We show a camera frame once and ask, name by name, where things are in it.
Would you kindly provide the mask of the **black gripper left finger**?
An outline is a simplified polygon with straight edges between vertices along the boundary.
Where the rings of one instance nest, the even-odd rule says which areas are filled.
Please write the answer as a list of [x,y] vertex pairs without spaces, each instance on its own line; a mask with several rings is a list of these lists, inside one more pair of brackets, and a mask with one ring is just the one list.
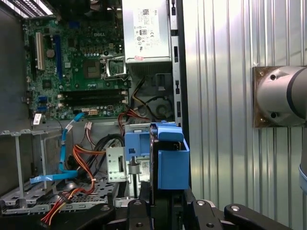
[[117,211],[109,204],[98,204],[87,210],[85,220],[81,223],[82,230],[152,230],[153,224],[150,217],[149,200],[150,183],[141,182],[141,190],[138,199],[128,202],[124,209],[125,217],[118,218]]

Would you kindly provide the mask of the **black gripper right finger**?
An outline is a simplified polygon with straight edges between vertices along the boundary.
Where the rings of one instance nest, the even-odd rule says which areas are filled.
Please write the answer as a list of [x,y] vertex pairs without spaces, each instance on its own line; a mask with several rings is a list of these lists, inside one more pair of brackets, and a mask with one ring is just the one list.
[[219,210],[212,201],[196,199],[184,191],[186,230],[289,230],[290,228],[247,206],[229,204]]

